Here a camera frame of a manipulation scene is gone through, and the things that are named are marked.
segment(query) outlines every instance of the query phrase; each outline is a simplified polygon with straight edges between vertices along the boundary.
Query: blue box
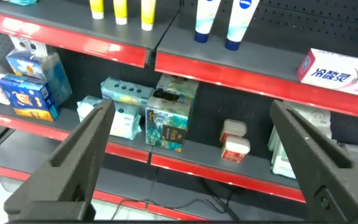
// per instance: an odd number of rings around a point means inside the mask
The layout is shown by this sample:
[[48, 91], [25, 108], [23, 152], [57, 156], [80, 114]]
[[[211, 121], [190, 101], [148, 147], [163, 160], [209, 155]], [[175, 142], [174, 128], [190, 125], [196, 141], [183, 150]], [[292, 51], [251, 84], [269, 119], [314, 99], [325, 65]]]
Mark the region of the blue box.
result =
[[180, 152], [191, 104], [183, 96], [155, 90], [146, 107], [146, 143]]
[[44, 57], [14, 49], [6, 56], [6, 60], [16, 75], [27, 75], [47, 81], [56, 106], [61, 105], [71, 95], [71, 86], [59, 54], [53, 53]]
[[48, 83], [43, 80], [5, 75], [0, 87], [18, 115], [53, 121], [58, 116]]
[[144, 116], [153, 88], [109, 77], [101, 83], [101, 91], [104, 99], [139, 106], [139, 114]]

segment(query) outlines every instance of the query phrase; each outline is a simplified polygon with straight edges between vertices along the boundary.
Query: pegboard back panel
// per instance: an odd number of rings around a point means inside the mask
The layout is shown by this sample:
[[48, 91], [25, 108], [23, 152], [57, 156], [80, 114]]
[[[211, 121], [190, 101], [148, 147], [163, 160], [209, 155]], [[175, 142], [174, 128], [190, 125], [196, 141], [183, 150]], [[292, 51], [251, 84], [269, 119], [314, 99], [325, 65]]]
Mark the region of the pegboard back panel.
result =
[[[0, 60], [6, 63], [6, 69], [10, 69], [4, 57], [13, 49], [13, 43], [4, 34], [0, 34], [0, 39]], [[133, 67], [59, 48], [57, 52], [73, 89], [63, 107], [72, 110], [76, 110], [76, 102], [87, 95], [101, 98], [100, 83], [107, 77], [154, 88], [161, 76], [152, 67]], [[272, 155], [267, 150], [267, 143], [273, 127], [269, 115], [273, 100], [267, 96], [200, 83], [186, 139], [221, 147], [219, 135], [224, 120], [236, 119], [247, 124], [246, 138], [251, 143], [251, 154], [270, 159]], [[331, 114], [333, 138], [339, 142], [358, 144], [358, 118]]]
[[[181, 13], [195, 20], [196, 8], [197, 0], [184, 0]], [[232, 0], [221, 1], [213, 34], [225, 38], [231, 8]], [[296, 52], [314, 47], [358, 56], [358, 1], [260, 0], [244, 39]]]

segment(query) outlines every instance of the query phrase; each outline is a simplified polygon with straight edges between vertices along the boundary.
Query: small red and white box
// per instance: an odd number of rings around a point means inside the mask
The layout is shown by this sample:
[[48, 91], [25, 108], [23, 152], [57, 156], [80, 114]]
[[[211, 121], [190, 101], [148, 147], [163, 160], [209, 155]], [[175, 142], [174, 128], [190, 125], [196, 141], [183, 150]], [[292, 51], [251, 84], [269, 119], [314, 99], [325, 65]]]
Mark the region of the small red and white box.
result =
[[240, 163], [248, 152], [250, 151], [250, 144], [247, 139], [228, 136], [222, 148], [222, 159], [235, 163]]
[[244, 122], [226, 119], [221, 132], [221, 142], [224, 142], [229, 135], [244, 137], [246, 134], [247, 125]]

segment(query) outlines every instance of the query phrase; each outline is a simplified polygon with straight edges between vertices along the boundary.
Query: store shelf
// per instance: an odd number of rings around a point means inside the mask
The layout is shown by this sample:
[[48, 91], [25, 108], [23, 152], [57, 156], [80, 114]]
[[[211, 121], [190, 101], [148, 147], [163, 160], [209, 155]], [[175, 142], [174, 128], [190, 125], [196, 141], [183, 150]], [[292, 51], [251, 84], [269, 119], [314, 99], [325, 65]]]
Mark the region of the store shelf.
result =
[[140, 1], [129, 4], [128, 24], [116, 24], [112, 3], [105, 17], [91, 16], [88, 0], [48, 0], [30, 6], [0, 1], [0, 32], [56, 47], [143, 67], [147, 50], [155, 49], [178, 12], [179, 0], [157, 3], [153, 31], [143, 31]]
[[165, 169], [184, 172], [239, 187], [305, 202], [298, 182], [274, 175], [270, 160], [248, 155], [235, 164], [221, 159], [221, 149], [205, 144], [185, 141], [181, 153], [154, 147], [151, 164]]
[[205, 44], [194, 41], [194, 27], [192, 15], [175, 18], [157, 48], [156, 71], [358, 116], [358, 96], [301, 84], [295, 74], [312, 46], [356, 56], [358, 47], [339, 48], [340, 42], [318, 43], [307, 36], [295, 39], [290, 31], [286, 36], [256, 24], [240, 49], [230, 51], [224, 47], [227, 25], [213, 30]]
[[[26, 180], [51, 155], [60, 144], [58, 141], [33, 136], [20, 131], [11, 131], [11, 135], [0, 144], [0, 175], [18, 180]], [[149, 197], [152, 180], [139, 177], [154, 171], [146, 164], [139, 165], [137, 176], [131, 173], [118, 172], [127, 164], [126, 159], [106, 155], [100, 170], [96, 190], [93, 197], [111, 203], [119, 203], [123, 199], [143, 200]], [[124, 205], [145, 209], [144, 202], [125, 202]]]
[[[58, 141], [64, 140], [79, 123], [77, 112], [66, 108], [62, 108], [57, 120], [51, 122], [18, 116], [11, 106], [0, 104], [0, 126], [18, 129]], [[142, 131], [133, 141], [110, 136], [106, 152], [136, 161], [147, 162], [152, 146], [144, 143], [144, 133]]]
[[[230, 185], [212, 180], [205, 180], [206, 185], [224, 202], [231, 194]], [[169, 207], [181, 207], [194, 199], [209, 200], [213, 205], [220, 206], [212, 199], [201, 183], [199, 177], [181, 174], [172, 170], [159, 170], [154, 183], [150, 200]], [[233, 193], [229, 208], [243, 221], [300, 221], [306, 219], [308, 211], [303, 203], [244, 189]], [[149, 205], [150, 210], [159, 213], [163, 207]], [[197, 215], [206, 220], [231, 220], [228, 213], [220, 213], [213, 207], [197, 201], [178, 208], [175, 211], [187, 215]]]

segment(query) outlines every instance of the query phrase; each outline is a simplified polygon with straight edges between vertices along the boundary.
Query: white tube cap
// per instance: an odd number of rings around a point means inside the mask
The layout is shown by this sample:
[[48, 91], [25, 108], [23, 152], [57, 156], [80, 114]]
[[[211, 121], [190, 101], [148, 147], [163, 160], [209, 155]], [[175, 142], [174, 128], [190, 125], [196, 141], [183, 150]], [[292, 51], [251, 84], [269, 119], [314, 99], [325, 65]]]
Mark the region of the white tube cap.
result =
[[128, 23], [128, 19], [127, 18], [118, 18], [116, 17], [116, 23], [118, 25], [125, 25]]
[[103, 19], [104, 12], [92, 12], [93, 19]]
[[151, 31], [153, 29], [153, 24], [144, 24], [142, 22], [142, 30]]

